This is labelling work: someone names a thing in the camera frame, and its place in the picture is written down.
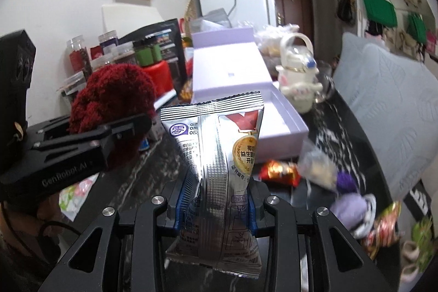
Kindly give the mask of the operator left hand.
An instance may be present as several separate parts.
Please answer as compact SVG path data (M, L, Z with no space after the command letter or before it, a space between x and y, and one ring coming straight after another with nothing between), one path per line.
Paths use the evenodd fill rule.
M14 236L10 227L20 238L38 236L39 229L45 222L60 221L62 212L59 207L59 193L55 193L44 202L36 203L31 213L24 213L18 208L11 208L7 203L1 203L1 235L4 241L13 247L23 250L21 243Z

